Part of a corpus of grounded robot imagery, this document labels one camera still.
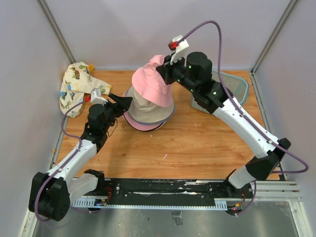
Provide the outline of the pink bucket hat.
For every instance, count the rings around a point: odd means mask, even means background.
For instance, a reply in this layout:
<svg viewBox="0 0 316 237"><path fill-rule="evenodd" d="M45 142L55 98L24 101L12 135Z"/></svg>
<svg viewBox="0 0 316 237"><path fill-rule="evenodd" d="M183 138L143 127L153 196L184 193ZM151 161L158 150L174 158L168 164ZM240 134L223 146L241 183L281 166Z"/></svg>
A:
<svg viewBox="0 0 316 237"><path fill-rule="evenodd" d="M150 132L150 131L154 131L159 129L160 127L162 127L164 125L163 123L160 124L153 124L153 125L143 125L140 124L139 122L135 121L131 115L129 114L129 112L125 112L123 114L123 117L125 119L125 121L134 129L138 130L138 131L142 131L142 132Z"/></svg>

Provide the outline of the dusty pink hat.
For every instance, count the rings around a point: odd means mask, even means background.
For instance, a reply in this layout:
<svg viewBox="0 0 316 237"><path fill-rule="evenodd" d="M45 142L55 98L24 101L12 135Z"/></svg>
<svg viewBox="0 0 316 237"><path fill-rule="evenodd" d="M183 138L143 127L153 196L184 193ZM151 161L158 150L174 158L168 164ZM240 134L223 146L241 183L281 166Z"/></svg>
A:
<svg viewBox="0 0 316 237"><path fill-rule="evenodd" d="M164 62L164 55L155 55L132 76L134 89L146 100L160 106L169 107L173 103L171 85L166 85L156 70Z"/></svg>

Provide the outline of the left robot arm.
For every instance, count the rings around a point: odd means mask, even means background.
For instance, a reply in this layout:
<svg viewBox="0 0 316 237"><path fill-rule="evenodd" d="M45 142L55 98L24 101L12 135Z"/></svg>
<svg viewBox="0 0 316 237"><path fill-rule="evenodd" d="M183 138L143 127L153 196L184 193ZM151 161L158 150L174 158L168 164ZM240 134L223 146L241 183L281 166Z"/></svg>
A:
<svg viewBox="0 0 316 237"><path fill-rule="evenodd" d="M109 100L94 91L84 101L91 101L87 123L73 150L54 168L46 173L38 172L32 179L29 210L41 222L60 221L71 204L92 192L101 195L107 191L104 173L89 169L75 178L77 172L104 146L109 137L108 129L127 112L132 97L109 95Z"/></svg>

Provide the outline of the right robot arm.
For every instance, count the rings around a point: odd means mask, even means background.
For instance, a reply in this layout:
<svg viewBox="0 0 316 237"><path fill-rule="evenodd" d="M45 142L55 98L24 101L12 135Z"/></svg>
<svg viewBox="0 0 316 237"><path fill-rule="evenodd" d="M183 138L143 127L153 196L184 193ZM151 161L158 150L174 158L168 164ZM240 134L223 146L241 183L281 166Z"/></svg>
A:
<svg viewBox="0 0 316 237"><path fill-rule="evenodd" d="M202 52L172 63L171 56L156 67L165 84L179 83L199 106L226 123L251 149L253 159L233 170L224 181L224 193L231 198L253 181L265 181L291 146L287 138L270 134L239 104L233 94L212 79L212 62Z"/></svg>

